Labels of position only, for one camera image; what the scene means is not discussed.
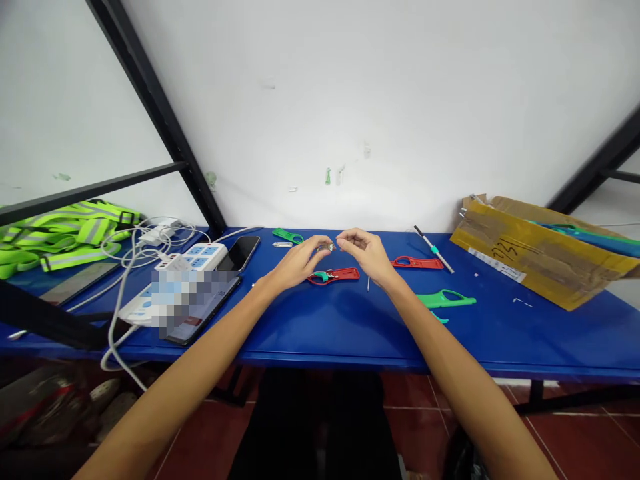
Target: label on box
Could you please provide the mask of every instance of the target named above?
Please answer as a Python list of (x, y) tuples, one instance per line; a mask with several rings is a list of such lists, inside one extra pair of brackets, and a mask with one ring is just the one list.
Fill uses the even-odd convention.
[(493, 268), (498, 270), (498, 272), (508, 276), (510, 279), (516, 280), (516, 282), (518, 283), (522, 283), (522, 280), (524, 280), (525, 277), (527, 276), (526, 273), (521, 272), (520, 270), (516, 270), (515, 268), (511, 268), (510, 266), (505, 265), (501, 261), (491, 258), (490, 256), (485, 255), (482, 252), (478, 252), (478, 250), (470, 248), (469, 253), (472, 254), (474, 257), (479, 258), (487, 265), (492, 266)]

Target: hand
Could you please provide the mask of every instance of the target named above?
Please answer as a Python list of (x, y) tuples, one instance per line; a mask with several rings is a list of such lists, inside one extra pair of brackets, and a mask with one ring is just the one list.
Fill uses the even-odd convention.
[(329, 250), (320, 250), (311, 259), (313, 251), (321, 245), (333, 241), (326, 235), (314, 235), (289, 250), (280, 263), (265, 276), (265, 283), (281, 293), (302, 283), (315, 271), (316, 265), (331, 254)]
[(399, 278), (378, 235), (360, 229), (344, 230), (336, 237), (336, 243), (350, 253), (362, 270), (383, 288), (386, 283)]

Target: red wire stripper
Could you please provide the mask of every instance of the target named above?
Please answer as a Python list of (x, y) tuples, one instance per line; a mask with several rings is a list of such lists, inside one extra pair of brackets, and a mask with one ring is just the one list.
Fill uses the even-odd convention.
[(355, 267), (338, 270), (324, 270), (313, 272), (307, 277), (314, 285), (326, 285), (336, 280), (358, 280), (360, 272)]
[[(406, 260), (407, 263), (400, 263), (399, 260)], [(428, 268), (428, 269), (443, 269), (445, 266), (438, 259), (415, 259), (403, 255), (396, 258), (391, 264), (394, 267), (408, 267), (408, 268)]]

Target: dark pants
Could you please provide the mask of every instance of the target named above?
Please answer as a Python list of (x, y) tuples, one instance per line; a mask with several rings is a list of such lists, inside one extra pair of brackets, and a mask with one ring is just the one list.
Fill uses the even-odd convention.
[[(314, 428), (304, 370), (269, 369), (235, 454), (230, 480), (316, 479)], [(325, 478), (401, 478), (376, 373), (336, 371), (331, 384)]]

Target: black phone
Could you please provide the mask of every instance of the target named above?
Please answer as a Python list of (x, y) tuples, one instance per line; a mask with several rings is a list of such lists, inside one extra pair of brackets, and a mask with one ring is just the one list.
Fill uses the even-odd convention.
[(260, 237), (240, 237), (229, 249), (216, 270), (243, 271), (247, 266), (255, 248), (260, 243)]
[(241, 281), (241, 277), (235, 277), (226, 285), (221, 285), (220, 290), (211, 296), (208, 304), (198, 308), (200, 312), (190, 315), (181, 325), (174, 328), (172, 332), (166, 336), (165, 340), (177, 343), (183, 347), (191, 344), (211, 322), (215, 314), (218, 313), (218, 310), (222, 308), (222, 305), (224, 305), (227, 298), (229, 298), (230, 294), (240, 285)]
[(61, 307), (119, 267), (120, 264), (116, 262), (92, 263), (74, 276), (64, 280), (64, 282), (59, 283), (48, 292), (42, 294), (40, 298), (52, 305)]

